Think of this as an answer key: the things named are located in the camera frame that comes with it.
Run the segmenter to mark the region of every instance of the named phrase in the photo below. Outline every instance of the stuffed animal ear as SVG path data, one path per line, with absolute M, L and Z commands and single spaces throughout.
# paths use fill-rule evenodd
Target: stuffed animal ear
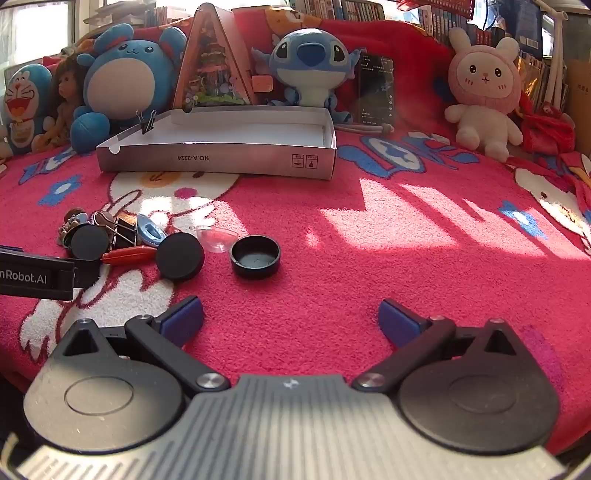
M 454 27 L 447 34 L 449 42 L 452 44 L 456 53 L 462 53 L 471 48 L 470 37 L 463 28 Z
M 90 67 L 95 62 L 95 58 L 88 53 L 81 53 L 76 57 L 76 63 L 83 67 Z
M 517 40 L 511 37 L 502 38 L 496 46 L 499 54 L 508 61 L 513 61 L 519 55 L 519 44 Z
M 351 53 L 349 53 L 349 63 L 351 65 L 351 69 L 349 70 L 349 74 L 347 75 L 348 79 L 355 78 L 355 66 L 357 65 L 357 62 L 359 61 L 359 58 L 364 51 L 364 48 L 358 48 L 357 50 L 353 50 Z
M 271 75 L 271 69 L 269 68 L 271 55 L 255 48 L 252 48 L 251 52 L 252 58 L 255 60 L 255 72 L 258 75 Z
M 131 40 L 133 37 L 134 28 L 128 23 L 114 25 L 95 40 L 93 50 L 100 55 L 124 41 Z
M 167 27 L 160 35 L 158 45 L 162 51 L 172 60 L 175 67 L 181 64 L 183 52 L 187 45 L 187 37 L 180 28 Z

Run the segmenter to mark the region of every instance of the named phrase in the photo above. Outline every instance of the blue plastic clip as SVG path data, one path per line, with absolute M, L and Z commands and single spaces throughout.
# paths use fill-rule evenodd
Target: blue plastic clip
M 433 322 L 392 299 L 385 299 L 379 305 L 378 324 L 386 338 L 400 348 L 421 335 Z
M 179 348 L 202 326 L 203 305 L 194 295 L 176 303 L 152 321 L 152 328 Z
M 135 218 L 138 236 L 144 245 L 158 248 L 160 242 L 166 238 L 164 233 L 158 226 L 145 215 L 137 215 Z

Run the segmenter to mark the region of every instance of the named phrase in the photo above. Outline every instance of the doll hair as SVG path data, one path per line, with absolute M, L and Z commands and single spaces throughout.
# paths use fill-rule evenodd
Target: doll hair
M 50 113 L 57 118 L 57 108 L 64 102 L 64 99 L 59 93 L 60 78 L 65 72 L 72 72 L 74 80 L 80 89 L 80 96 L 82 96 L 82 87 L 84 85 L 84 78 L 88 68 L 78 65 L 76 61 L 78 53 L 73 53 L 69 57 L 63 59 L 58 65 L 51 80 L 51 105 Z

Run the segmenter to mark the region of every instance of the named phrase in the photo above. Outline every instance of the white cardboard box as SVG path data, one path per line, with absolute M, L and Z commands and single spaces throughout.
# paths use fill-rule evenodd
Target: white cardboard box
M 156 117 L 96 148 L 102 171 L 205 171 L 330 180 L 335 127 L 325 108 L 199 107 Z

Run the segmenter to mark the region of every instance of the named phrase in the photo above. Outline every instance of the gray ribbed plate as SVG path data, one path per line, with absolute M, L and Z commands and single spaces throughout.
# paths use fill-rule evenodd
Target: gray ribbed plate
M 339 375 L 244 375 L 197 395 L 159 439 L 108 456 L 42 447 L 29 480 L 549 480 L 562 466 L 543 448 L 504 457 L 452 452 L 413 430 L 382 394 Z

